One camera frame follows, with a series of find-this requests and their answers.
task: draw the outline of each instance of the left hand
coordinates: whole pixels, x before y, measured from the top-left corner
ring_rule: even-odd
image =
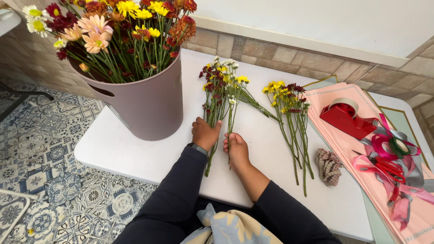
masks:
[[[209,152],[218,140],[222,124],[223,122],[219,120],[216,126],[211,128],[201,117],[197,117],[196,122],[192,124],[193,129],[191,133],[193,134],[193,140],[191,142],[196,143],[196,145]]]

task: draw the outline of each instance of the checkered cloth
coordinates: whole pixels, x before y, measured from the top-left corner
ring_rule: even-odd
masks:
[[[316,153],[315,162],[319,168],[319,178],[324,184],[326,186],[336,186],[339,181],[339,176],[342,175],[339,168],[344,167],[339,157],[334,152],[319,148]]]

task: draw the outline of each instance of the red tape dispenser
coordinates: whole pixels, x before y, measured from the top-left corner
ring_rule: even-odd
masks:
[[[355,101],[337,98],[322,109],[319,117],[348,135],[362,140],[377,129],[378,119],[360,118],[357,111],[358,104]]]

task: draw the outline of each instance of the scissors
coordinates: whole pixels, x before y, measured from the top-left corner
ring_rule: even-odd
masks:
[[[354,150],[353,152],[359,155],[364,155]],[[378,170],[383,172],[384,175],[389,177],[391,180],[402,184],[405,183],[405,177],[403,175],[402,167],[398,164],[382,157],[372,158],[367,156],[367,158]]]

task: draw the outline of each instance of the bucket handle hole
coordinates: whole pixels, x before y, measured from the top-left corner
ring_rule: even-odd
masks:
[[[103,94],[103,95],[106,95],[106,96],[111,96],[111,97],[114,97],[115,95],[113,94],[113,93],[111,93],[111,92],[109,92],[109,91],[107,91],[107,90],[104,90],[104,89],[101,89],[101,88],[98,88],[98,87],[94,87],[94,86],[92,86],[92,85],[90,85],[90,84],[88,84],[92,89],[94,89],[95,91],[97,91],[97,92],[99,92],[99,93],[101,93],[101,94]]]

